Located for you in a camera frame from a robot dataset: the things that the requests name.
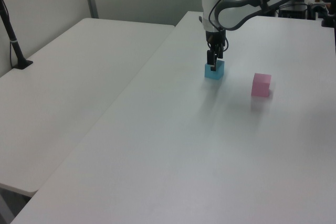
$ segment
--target black cable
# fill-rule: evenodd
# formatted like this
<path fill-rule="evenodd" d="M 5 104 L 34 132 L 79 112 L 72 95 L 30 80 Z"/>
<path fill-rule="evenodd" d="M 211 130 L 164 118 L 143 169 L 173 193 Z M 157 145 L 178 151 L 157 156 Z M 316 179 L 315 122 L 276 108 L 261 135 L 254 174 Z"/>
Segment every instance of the black cable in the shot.
<path fill-rule="evenodd" d="M 2 3 L 3 3 L 3 5 L 5 6 L 6 13 L 7 13 L 7 17 L 8 17 L 8 19 L 9 19 L 9 12 L 8 12 L 7 6 L 6 6 L 6 4 L 5 4 L 5 1 L 2 0 Z"/>
<path fill-rule="evenodd" d="M 210 24 L 213 26 L 213 27 L 215 27 L 216 28 L 216 30 L 219 32 L 219 34 L 220 34 L 220 36 L 222 36 L 222 34 L 221 34 L 221 29 L 220 28 L 218 28 L 217 26 L 215 26 L 214 25 L 214 23 L 212 23 L 212 21 L 211 21 L 211 14 L 212 14 L 212 12 L 214 11 L 214 9 L 217 7 L 217 5 L 221 2 L 222 0 L 218 0 L 217 1 L 217 3 L 214 5 L 214 7 L 211 9 L 211 11 L 210 11 L 210 13 L 209 13 L 209 17 L 208 17 L 208 20 L 209 20 L 209 22 L 210 22 Z M 229 49 L 229 41 L 228 41 L 228 39 L 227 39 L 227 37 L 225 36 L 225 41 L 226 41 L 226 48 L 223 50 L 223 52 L 225 52 L 227 49 Z"/>
<path fill-rule="evenodd" d="M 226 41 L 226 49 L 224 49 L 223 52 L 225 52 L 227 49 L 229 49 L 229 41 L 227 40 L 226 36 L 225 36 L 225 41 Z"/>
<path fill-rule="evenodd" d="M 9 42 L 9 61 L 10 61 L 10 67 L 13 69 L 13 64 L 12 64 L 12 42 Z"/>
<path fill-rule="evenodd" d="M 6 3 L 5 3 L 4 0 L 1 0 L 1 2 L 2 2 L 3 5 L 5 6 L 8 20 L 10 20 L 10 19 L 9 19 L 9 11 L 8 11 L 8 9 L 7 9 Z M 10 62 L 10 67 L 13 69 L 13 64 L 12 64 L 12 42 L 11 42 L 11 41 L 9 41 L 9 62 Z"/>

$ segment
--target table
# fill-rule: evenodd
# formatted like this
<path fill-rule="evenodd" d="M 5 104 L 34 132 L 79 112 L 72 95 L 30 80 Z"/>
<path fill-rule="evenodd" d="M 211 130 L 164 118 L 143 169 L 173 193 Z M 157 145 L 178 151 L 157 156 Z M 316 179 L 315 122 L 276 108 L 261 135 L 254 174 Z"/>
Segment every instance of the table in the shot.
<path fill-rule="evenodd" d="M 214 81 L 199 15 L 186 14 L 13 224 L 333 223 L 333 29 L 255 17 L 227 33 Z M 272 75 L 267 99 L 250 96 L 255 72 Z"/>
<path fill-rule="evenodd" d="M 0 187 L 32 196 L 173 26 L 84 19 L 0 78 Z"/>

